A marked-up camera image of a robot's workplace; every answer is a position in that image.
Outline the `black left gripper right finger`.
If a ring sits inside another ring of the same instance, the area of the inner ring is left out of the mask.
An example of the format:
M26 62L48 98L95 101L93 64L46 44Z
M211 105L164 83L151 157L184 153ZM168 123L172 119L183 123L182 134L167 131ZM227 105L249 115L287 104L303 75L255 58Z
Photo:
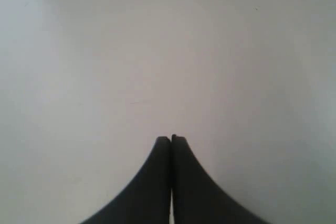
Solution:
M212 180L182 136L172 135L171 169L175 223L265 223Z

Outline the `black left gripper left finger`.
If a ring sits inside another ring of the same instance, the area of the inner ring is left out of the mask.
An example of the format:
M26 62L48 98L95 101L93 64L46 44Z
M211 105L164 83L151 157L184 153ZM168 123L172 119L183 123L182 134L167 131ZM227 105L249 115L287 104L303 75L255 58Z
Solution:
M106 206L83 223L169 223L171 141L155 140L141 169Z

